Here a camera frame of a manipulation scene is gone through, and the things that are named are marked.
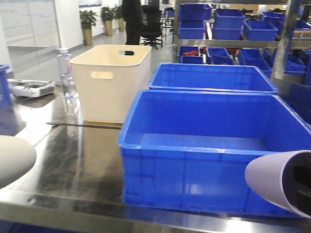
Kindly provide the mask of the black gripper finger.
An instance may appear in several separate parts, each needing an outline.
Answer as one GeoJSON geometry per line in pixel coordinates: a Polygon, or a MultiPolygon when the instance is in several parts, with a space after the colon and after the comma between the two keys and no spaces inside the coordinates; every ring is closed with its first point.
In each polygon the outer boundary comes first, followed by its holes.
{"type": "Polygon", "coordinates": [[[311,215],[311,169],[306,166],[294,167],[296,185],[295,203],[299,211],[311,215]]]}

